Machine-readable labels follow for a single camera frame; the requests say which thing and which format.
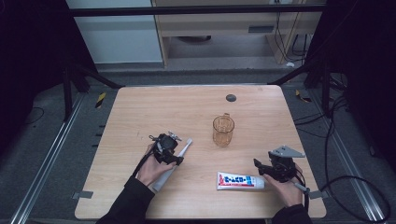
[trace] cable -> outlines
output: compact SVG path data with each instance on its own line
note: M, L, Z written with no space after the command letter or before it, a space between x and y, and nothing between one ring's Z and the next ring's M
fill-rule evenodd
M304 64L304 60L305 60L306 53L307 53L307 51L305 50L305 48L306 48L306 39L307 38L308 38L308 35L305 35L305 41L304 41L304 47L303 47L303 59L301 60L301 65Z
M341 103L344 102L344 101L345 101L345 97L344 97L344 96L339 97L337 100L334 101L334 104L333 104L332 109L331 109L331 116L330 116L331 123L330 123L329 131L328 131L327 136L326 136L325 148L324 148L324 149L325 149L325 151L324 151L324 157L325 157L324 165L325 165L326 184L320 189L320 191L323 191L323 190L325 190L325 189L329 189L329 192L331 193L331 195L332 195L332 197L334 198L335 202L336 202L338 205L340 205L340 207L343 208L346 212L348 212L350 215L352 215L353 217L355 217L356 219L358 219L358 220L360 220L360 221L364 221L364 222L369 222L369 223L382 223L382 222L385 222L386 220L388 220L389 217L390 217L390 211L391 211L391 209L390 209L390 203L387 201L387 199L385 198L384 194L383 194L374 184L372 184L371 182L369 182L369 181L367 181L367 180L365 180L365 179L363 179L363 178L361 178L361 177L354 176L354 175L342 175L342 176L339 176L339 177L337 177L337 178L335 178L335 179L333 179L333 180L331 180L331 181L329 180L329 170L328 170L328 145L329 145L330 135L331 135L331 133L332 133L332 128L334 127L334 115L333 115L333 114L334 114L334 111L336 111L336 109L338 109L338 108L340 108L340 107L346 105L346 104L338 105L338 104L341 104ZM360 181L363 181L363 182L367 183L368 185L370 185L370 187L371 187L372 189L374 189L374 190L378 193L378 195L379 195L379 196L381 197L381 199L385 202L385 204L386 204L386 206L387 206L387 208L388 208L388 213L385 215L385 217L384 217L383 219L376 220L376 221L372 221L372 220L367 219L367 218L365 218L365 217L360 217L360 216L356 215L355 213L353 213L352 211L350 211L349 209L347 209L340 201L338 201L338 199L336 198L334 192L332 191L331 185L332 185L334 182L338 181L338 180L346 179L346 178L353 178L353 179L358 179L358 180L360 180Z
M299 128L296 128L296 129L297 129L298 131L311 134L311 135L313 135L313 136L315 136L315 137L326 138L326 136L321 136L321 135L318 135L318 134L315 134L315 133L311 133L311 132L308 132L308 131L306 131L306 130L304 130L304 129L299 129Z
M149 156L154 154L154 148L155 144L157 144L157 141L155 141L154 144L152 144L151 149L148 151L148 153L140 160L140 162L136 165L136 168L134 168L134 173L132 174L132 177L136 177L137 173L139 172L140 168L142 168L143 164L147 161Z
M314 119L311 119L311 120L309 120L309 121L305 121L305 122L302 122L302 123L296 123L296 124L294 124L294 125L298 126L298 125L304 125L304 124L312 123L312 122L315 122L315 121L317 121L318 119L321 119L321 118L323 118L323 117L325 117L324 114L322 114L322 115L320 115L319 117L316 117L316 118L314 118Z
M316 114L308 115L308 116L305 116L305 117L302 117L302 118L299 118L299 119L294 119L293 121L295 122L295 121L300 120L300 119L308 119L308 118L314 117L316 115L321 115L321 114L322 113L316 113Z
M41 115L38 117L38 119L35 119L35 120L33 120L33 121L30 121L30 122L25 122L24 124L25 125L28 125L28 124L33 124L33 123L36 123L38 120L40 120L41 118L43 118L43 116L44 116L44 109L43 108L41 108L41 107L33 107L33 109L39 109L39 110L41 110Z
M310 189L308 189L306 187L305 178L303 176L303 173L300 172L298 169L296 169L296 171L300 174L301 177L299 177L297 174L294 177L298 180L298 182L301 184L301 186L298 186L297 183L294 183L294 185L298 189L303 191L303 193L304 193L304 208L305 208L306 212L308 212L308 210L309 210L309 191L310 191Z
M291 52L292 52L295 56L300 56L300 57L304 57L304 58L305 58L305 56L306 56L306 42L307 42L306 39L307 39L308 35L305 35L304 46L303 46L303 49L300 49L300 50L294 49L298 37L299 37L299 35L296 35L296 37L294 37L293 45L292 45L292 47L291 47Z
M347 18L352 14L353 9L355 9L355 7L359 1L360 0L355 1L355 4L348 11L348 13L345 15L345 17L341 20L341 22L339 22L338 25L332 30L332 32L329 35L327 35L327 38L324 39L323 43L320 46L318 46L314 52L312 52L312 54L310 55L310 58L313 58L319 52L319 50L322 49L327 44L327 42L329 42L332 39L332 36L338 32L341 25L344 24L344 22L347 20Z
M345 81L344 81L344 76L343 76L343 74L340 73L339 75L340 75L341 83L345 86L346 83L345 83Z
M277 48L279 49L279 51L280 51L281 54L282 54L283 59L285 59L287 62L290 62L290 63L302 61L303 59L292 59L292 58L290 58L290 57L288 56L288 53L287 53L286 47L285 47L285 43L283 42L282 34L280 33L280 30L279 30L279 20L280 20L280 12L277 12L277 13L276 13L276 29L275 29L275 36L274 36L274 39L275 39ZM294 20L294 23L293 23L291 29L294 28L296 22L297 22L297 20ZM277 35L277 34L279 34L279 38L280 38L280 41L281 41L281 43L282 43L283 50L282 50L282 48L279 46L279 43L277 42L277 38L276 38L276 35Z
M336 90L336 91L339 91L339 92L346 91L347 90L347 86L344 83L342 74L340 74L340 79L341 79L341 81L338 80L337 78L333 77L333 76L330 76L331 88L333 90Z

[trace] amber glass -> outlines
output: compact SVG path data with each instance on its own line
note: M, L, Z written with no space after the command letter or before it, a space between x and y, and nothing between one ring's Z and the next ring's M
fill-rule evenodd
M219 147L227 147L233 138L233 120L225 113L213 120L213 141Z

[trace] tube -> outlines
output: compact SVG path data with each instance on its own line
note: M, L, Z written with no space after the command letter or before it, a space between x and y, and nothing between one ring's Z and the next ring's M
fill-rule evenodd
M218 189L264 189L264 177L218 172Z

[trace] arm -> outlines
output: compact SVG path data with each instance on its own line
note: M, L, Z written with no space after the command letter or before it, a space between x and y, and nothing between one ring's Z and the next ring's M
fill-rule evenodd
M274 186L276 193L285 204L285 207L279 210L272 218L274 224L312 224L311 218L303 207L303 192L289 181L280 183L269 175L264 175L269 184Z
M155 196L148 186L175 165L175 162L168 165L159 164L155 160L154 155L149 156L140 168L137 178L132 176L129 178L124 190L113 203L108 213L96 223L144 223L149 203Z
M146 185L130 177L108 213L96 223L144 223L152 198L154 193Z

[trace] human hand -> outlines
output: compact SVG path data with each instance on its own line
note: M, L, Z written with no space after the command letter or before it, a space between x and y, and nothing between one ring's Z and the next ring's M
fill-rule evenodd
M151 147L152 144L148 145L148 150L145 154L149 152ZM144 185L148 186L155 180L157 180L163 173L171 170L174 166L176 166L175 161L169 164L159 163L155 159L154 155L150 155L146 162L143 163L142 167L140 168L137 179Z
M297 164L296 168L301 174L303 173ZM279 181L273 179L270 175L264 174L263 176L268 181L268 183L270 183L275 188L276 193L287 207L303 203L303 192L294 186L294 183L298 182L297 178L294 177L291 181L280 183Z

